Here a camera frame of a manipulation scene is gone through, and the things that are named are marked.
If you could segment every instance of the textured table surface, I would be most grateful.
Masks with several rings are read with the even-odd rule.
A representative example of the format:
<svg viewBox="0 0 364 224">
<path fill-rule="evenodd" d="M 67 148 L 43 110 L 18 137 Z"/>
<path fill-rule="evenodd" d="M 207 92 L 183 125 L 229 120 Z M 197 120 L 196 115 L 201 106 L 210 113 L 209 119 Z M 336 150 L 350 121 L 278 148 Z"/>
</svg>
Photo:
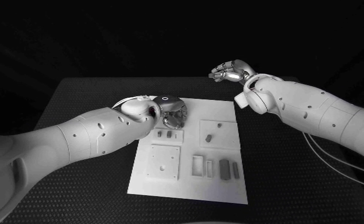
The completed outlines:
<svg viewBox="0 0 364 224">
<path fill-rule="evenodd" d="M 242 85 L 207 77 L 67 78 L 44 111 L 37 129 L 126 97 L 170 94 L 235 101 Z M 364 191 L 316 156 L 303 133 L 274 114 L 251 107 L 236 116 L 249 205 L 129 195 L 135 141 L 112 154 L 73 163 L 31 190 L 5 223 L 364 223 Z M 340 158 L 339 146 L 318 143 Z M 326 158 L 350 176 L 347 166 Z"/>
</svg>

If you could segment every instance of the dark background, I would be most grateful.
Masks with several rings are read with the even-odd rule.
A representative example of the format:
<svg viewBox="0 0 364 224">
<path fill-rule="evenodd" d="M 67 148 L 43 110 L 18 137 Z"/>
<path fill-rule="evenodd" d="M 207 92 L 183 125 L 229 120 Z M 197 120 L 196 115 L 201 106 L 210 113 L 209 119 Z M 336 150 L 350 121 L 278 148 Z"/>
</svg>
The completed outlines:
<svg viewBox="0 0 364 224">
<path fill-rule="evenodd" d="M 364 0 L 6 0 L 2 9 L 4 135 L 34 129 L 66 77 L 207 76 L 235 59 L 364 105 Z"/>
</svg>

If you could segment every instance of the table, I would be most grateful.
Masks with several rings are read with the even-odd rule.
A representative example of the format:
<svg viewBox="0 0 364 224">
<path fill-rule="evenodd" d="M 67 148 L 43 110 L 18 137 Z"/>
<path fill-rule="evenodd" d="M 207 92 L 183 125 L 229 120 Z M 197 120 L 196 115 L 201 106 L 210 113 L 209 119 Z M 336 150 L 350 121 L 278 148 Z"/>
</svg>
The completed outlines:
<svg viewBox="0 0 364 224">
<path fill-rule="evenodd" d="M 37 129 L 57 125 L 90 110 L 112 107 L 126 97 L 174 95 L 235 101 L 239 83 L 209 77 L 67 78 Z M 73 163 L 31 190 L 4 223 L 363 223 L 364 191 L 336 173 L 308 147 L 303 133 L 274 114 L 251 107 L 236 117 L 249 205 L 129 195 L 139 141 L 112 154 Z M 340 158 L 339 145 L 317 137 Z M 326 158 L 350 176 L 352 168 Z"/>
</svg>

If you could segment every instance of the white board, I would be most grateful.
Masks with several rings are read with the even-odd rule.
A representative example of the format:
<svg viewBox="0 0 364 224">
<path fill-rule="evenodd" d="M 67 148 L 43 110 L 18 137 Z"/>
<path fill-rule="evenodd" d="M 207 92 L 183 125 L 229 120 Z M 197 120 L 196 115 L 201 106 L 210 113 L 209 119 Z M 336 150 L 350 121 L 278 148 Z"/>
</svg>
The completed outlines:
<svg viewBox="0 0 364 224">
<path fill-rule="evenodd" d="M 232 101 L 181 98 L 188 106 L 188 120 L 183 128 L 184 143 L 180 147 L 178 180 L 151 179 L 148 177 L 149 155 L 152 145 L 174 146 L 174 143 L 158 142 L 155 130 L 168 129 L 162 120 L 157 129 L 141 140 L 135 157 L 135 166 L 129 183 L 129 194 L 151 195 L 171 198 L 207 200 L 248 204 L 248 191 L 245 170 L 242 164 L 239 131 L 226 127 L 225 123 L 236 123 L 236 110 Z M 230 129 L 230 141 L 235 141 L 232 149 L 201 147 L 201 121 L 223 123 L 220 133 Z M 193 176 L 193 156 L 203 157 L 203 176 Z M 227 159 L 230 164 L 238 162 L 240 179 L 232 176 L 230 180 L 220 178 L 220 160 Z"/>
</svg>

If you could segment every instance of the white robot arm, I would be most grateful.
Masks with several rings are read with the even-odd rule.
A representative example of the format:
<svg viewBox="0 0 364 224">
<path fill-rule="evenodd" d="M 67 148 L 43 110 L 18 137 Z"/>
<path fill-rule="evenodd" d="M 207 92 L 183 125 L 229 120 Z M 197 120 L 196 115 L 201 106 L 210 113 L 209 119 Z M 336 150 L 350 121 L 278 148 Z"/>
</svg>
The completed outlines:
<svg viewBox="0 0 364 224">
<path fill-rule="evenodd" d="M 66 123 L 14 136 L 0 136 L 0 222 L 40 180 L 69 164 L 103 156 L 148 136 L 160 119 L 177 129 L 188 110 L 174 96 L 122 100 Z"/>
<path fill-rule="evenodd" d="M 210 78 L 240 82 L 245 91 L 236 96 L 242 108 L 279 116 L 300 131 L 320 136 L 364 155 L 364 109 L 324 90 L 259 74 L 249 64 L 235 60 L 213 69 Z"/>
</svg>

